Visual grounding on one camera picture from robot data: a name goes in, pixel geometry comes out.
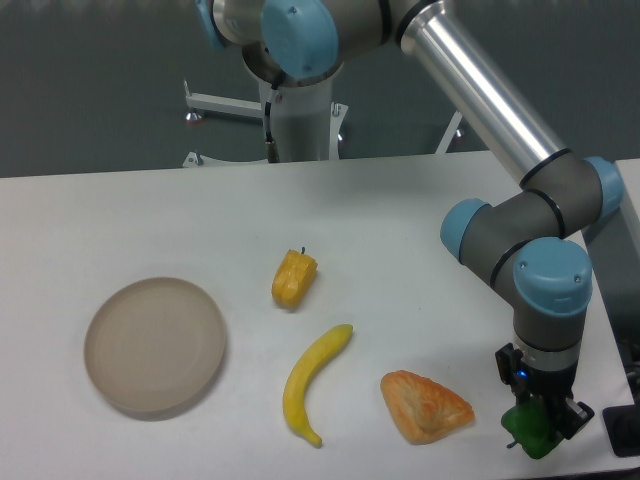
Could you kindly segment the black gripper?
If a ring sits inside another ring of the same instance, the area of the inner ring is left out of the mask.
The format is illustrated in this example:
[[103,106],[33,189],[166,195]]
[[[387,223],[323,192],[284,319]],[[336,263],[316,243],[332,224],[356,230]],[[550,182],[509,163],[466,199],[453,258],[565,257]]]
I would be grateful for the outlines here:
[[569,440],[594,417],[584,402],[574,399],[581,343],[564,350],[534,348],[525,341],[507,343],[495,352],[500,380],[508,385],[515,405],[538,398],[545,407],[554,436]]

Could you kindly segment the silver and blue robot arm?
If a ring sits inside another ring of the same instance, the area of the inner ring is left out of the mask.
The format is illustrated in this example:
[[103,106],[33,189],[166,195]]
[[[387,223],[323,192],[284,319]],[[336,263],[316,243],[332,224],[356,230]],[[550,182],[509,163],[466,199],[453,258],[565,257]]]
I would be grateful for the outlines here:
[[199,1],[216,48],[238,45],[261,84],[271,163],[329,158],[330,106],[308,88],[387,42],[415,58],[520,187],[496,206],[464,200],[445,216],[447,250],[514,311],[515,339],[496,353],[516,404],[502,425],[522,446],[574,437],[593,410],[575,400],[592,265],[573,233],[620,205],[604,159],[576,156],[507,81],[443,1]]

